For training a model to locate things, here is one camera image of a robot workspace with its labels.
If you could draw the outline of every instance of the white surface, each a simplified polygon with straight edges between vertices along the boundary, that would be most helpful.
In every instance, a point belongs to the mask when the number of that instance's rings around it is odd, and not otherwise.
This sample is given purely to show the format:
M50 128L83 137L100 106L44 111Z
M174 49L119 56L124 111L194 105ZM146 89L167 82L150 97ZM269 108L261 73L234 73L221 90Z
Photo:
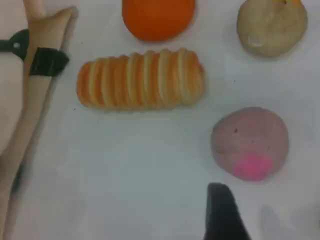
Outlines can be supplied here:
M238 41L241 0L198 0L194 25L162 45L142 44L128 33L120 0L47 0L50 12L76 5L79 19L68 49L70 65L58 79L29 156L33 166L11 238L199 240L207 184L223 182L233 190L253 240L292 240L298 234L305 236L301 240L319 239L320 2L304 2L309 30L302 43L268 61L248 55ZM77 100L77 73L85 61L164 47L198 53L208 76L199 104L105 113ZM275 111L290 133L287 164L265 183L240 181L211 157L212 126L248 106ZM276 213L269 221L264 206ZM270 239L269 227L261 223L274 226L277 217L284 230Z
M1 0L0 40L8 40L27 27L23 2ZM23 61L16 55L0 54L0 153L7 146L22 111L23 65Z

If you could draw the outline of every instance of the pinkish ball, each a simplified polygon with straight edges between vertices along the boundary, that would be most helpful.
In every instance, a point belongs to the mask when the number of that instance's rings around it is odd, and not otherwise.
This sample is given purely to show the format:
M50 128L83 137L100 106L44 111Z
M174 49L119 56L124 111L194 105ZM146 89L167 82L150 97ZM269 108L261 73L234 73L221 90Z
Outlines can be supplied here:
M228 173L245 181L263 181L284 165L289 134L274 112L248 107L215 125L211 149L216 163Z

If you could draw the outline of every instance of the orange striped bread loaf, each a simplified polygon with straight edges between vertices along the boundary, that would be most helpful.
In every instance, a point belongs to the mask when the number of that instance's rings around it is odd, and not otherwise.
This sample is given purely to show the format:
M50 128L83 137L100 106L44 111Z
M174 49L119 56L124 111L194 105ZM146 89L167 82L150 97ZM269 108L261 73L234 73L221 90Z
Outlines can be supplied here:
M204 89L197 55L181 48L87 62L79 71L76 92L87 107L140 110L194 104Z

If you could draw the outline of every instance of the green clip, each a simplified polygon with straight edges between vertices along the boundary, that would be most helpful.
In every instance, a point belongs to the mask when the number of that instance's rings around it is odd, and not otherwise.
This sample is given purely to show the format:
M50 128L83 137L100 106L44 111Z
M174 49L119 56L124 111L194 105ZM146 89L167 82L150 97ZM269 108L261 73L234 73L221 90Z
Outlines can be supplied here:
M0 40L0 53L13 53L23 61L29 46L29 30L23 29L15 33L9 40Z
M64 52L39 47L34 55L30 75L56 77L65 69L68 62L69 58Z

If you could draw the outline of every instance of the beige ball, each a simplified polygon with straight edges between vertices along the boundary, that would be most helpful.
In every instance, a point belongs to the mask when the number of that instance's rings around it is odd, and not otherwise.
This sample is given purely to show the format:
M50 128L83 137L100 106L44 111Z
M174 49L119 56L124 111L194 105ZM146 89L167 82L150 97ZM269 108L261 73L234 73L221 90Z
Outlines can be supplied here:
M237 34L251 53L277 57L304 36L308 15L301 0L247 0L238 12Z

